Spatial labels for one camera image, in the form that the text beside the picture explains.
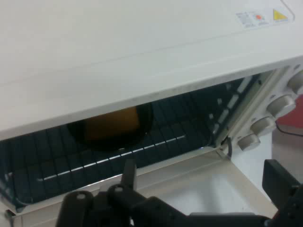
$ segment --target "label sticker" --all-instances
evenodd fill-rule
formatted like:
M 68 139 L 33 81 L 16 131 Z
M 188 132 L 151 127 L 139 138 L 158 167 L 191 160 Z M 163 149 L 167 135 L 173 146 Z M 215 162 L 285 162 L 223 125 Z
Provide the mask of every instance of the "label sticker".
M 288 20 L 287 16 L 274 9 L 274 20 Z
M 259 27 L 269 24 L 269 21 L 261 12 L 252 11 L 237 13 L 237 16 L 245 28 Z
M 246 29 L 272 26 L 277 23 L 287 23 L 293 20 L 291 13 L 284 8 L 245 11 L 236 13 L 236 16 Z

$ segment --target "food item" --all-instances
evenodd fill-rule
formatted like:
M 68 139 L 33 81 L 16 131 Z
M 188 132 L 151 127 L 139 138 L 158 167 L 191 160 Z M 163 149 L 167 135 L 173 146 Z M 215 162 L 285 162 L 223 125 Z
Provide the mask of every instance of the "food item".
M 97 141 L 118 137 L 140 128 L 136 107 L 91 117 L 84 120 L 84 140 Z

